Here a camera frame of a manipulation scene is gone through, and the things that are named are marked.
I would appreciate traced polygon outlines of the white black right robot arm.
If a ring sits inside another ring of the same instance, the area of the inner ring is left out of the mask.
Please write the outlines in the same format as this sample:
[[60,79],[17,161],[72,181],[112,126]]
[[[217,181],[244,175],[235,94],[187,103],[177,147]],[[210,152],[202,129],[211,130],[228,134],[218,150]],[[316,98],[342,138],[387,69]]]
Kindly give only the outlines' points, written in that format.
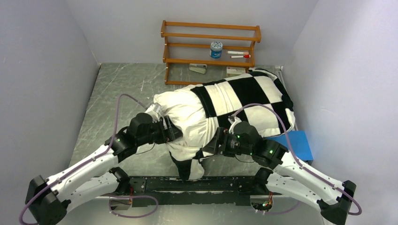
[[312,206],[335,225],[347,221],[356,184],[321,173],[284,145],[261,137],[248,122],[240,122],[232,130],[219,127],[202,151],[226,157],[251,156],[261,166],[253,182],[258,194],[269,191],[294,198]]

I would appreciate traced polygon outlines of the black white checkered pillowcase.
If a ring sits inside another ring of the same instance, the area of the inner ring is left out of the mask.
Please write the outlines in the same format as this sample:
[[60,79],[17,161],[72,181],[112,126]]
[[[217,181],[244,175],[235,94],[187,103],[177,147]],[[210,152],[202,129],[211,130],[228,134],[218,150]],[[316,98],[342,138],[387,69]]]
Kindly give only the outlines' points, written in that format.
[[[256,127],[263,137],[282,135],[295,125],[290,96],[278,77],[265,69],[252,68],[249,73],[204,83],[192,91],[216,130],[229,128],[228,117],[233,114]],[[204,175],[201,149],[185,161],[177,161],[169,152],[181,179],[196,180]]]

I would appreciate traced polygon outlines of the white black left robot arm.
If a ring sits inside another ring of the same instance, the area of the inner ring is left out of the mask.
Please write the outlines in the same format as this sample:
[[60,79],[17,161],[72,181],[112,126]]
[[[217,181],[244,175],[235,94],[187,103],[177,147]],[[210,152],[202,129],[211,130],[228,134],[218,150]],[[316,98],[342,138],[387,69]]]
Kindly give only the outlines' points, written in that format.
[[33,178],[19,216],[20,224],[25,224],[23,215],[27,210],[36,224],[55,225],[74,208],[100,195],[127,193],[131,179],[118,164],[136,154],[142,145],[169,143],[182,135],[169,116],[156,112],[137,114],[128,126],[78,163],[47,178]]

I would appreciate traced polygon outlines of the white pillow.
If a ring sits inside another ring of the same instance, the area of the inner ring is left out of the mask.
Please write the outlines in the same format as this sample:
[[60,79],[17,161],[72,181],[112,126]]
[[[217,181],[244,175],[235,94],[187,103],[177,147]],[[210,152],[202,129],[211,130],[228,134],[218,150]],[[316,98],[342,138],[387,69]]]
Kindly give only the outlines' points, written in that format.
[[166,144],[172,157],[185,161],[196,156],[207,145],[216,130],[214,122],[206,117],[199,97],[192,91],[199,85],[156,94],[153,102],[161,105],[161,111],[182,131],[183,136]]

